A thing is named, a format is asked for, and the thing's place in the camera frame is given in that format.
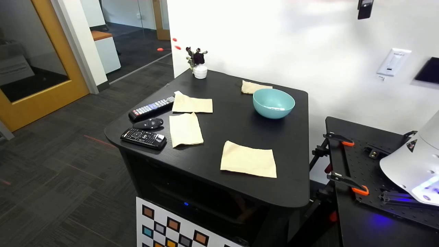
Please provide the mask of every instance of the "yellow napkin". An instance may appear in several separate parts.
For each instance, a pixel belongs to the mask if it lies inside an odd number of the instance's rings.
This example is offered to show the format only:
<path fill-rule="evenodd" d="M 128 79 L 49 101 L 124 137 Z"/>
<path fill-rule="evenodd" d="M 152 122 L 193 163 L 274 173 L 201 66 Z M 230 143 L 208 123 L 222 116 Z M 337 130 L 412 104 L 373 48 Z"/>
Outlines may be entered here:
<path fill-rule="evenodd" d="M 255 84 L 255 82 L 249 82 L 249 81 L 242 79 L 241 92 L 246 93 L 246 94 L 252 94 L 253 92 L 256 92 L 261 88 L 272 88 L 272 86 L 260 85 L 260 84 Z"/>
<path fill-rule="evenodd" d="M 275 178 L 272 149 L 256 149 L 224 141 L 220 170 Z"/>
<path fill-rule="evenodd" d="M 196 99 L 174 92 L 172 112 L 212 112 L 211 99 Z"/>
<path fill-rule="evenodd" d="M 179 144 L 201 144 L 201 129 L 194 114 L 179 114 L 168 116 L 170 138 L 172 147 Z"/>

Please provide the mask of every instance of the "teal bowl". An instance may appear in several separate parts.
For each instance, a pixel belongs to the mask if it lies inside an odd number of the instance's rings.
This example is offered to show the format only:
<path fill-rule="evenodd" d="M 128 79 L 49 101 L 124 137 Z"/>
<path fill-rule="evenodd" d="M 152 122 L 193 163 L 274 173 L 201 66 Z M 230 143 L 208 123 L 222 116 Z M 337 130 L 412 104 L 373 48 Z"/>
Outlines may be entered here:
<path fill-rule="evenodd" d="M 264 88 L 252 93 L 252 105 L 257 114 L 270 119 L 286 116 L 294 107 L 293 97 L 283 90 Z"/>

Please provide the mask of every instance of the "color checker board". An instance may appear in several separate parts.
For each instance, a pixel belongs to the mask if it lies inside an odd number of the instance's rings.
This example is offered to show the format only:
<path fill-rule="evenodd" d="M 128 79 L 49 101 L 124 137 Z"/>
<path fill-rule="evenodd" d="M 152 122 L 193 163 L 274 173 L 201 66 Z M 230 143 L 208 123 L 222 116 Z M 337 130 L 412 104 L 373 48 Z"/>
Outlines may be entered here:
<path fill-rule="evenodd" d="M 137 247 L 241 247 L 141 197 L 135 215 Z"/>

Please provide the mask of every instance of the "door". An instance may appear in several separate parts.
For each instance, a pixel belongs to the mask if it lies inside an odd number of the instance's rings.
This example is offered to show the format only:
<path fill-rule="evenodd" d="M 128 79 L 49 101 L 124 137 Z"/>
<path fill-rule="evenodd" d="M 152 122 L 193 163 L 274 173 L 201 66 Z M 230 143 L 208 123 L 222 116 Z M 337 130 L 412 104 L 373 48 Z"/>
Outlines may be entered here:
<path fill-rule="evenodd" d="M 0 121 L 13 132 L 87 94 L 87 88 L 50 0 L 0 4 L 8 19 L 0 29 Z"/>

